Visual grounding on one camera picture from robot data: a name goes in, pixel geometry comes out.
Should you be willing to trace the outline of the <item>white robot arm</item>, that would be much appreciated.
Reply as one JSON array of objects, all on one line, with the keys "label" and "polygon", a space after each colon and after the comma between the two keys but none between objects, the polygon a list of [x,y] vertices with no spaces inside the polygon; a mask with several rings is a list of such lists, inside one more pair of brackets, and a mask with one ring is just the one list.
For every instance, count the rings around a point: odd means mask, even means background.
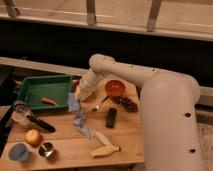
[{"label": "white robot arm", "polygon": [[76,97],[84,100],[113,74],[141,88],[140,106],[146,171],[204,171],[195,104],[200,87],[192,76],[164,69],[125,64],[106,55],[89,59]]}]

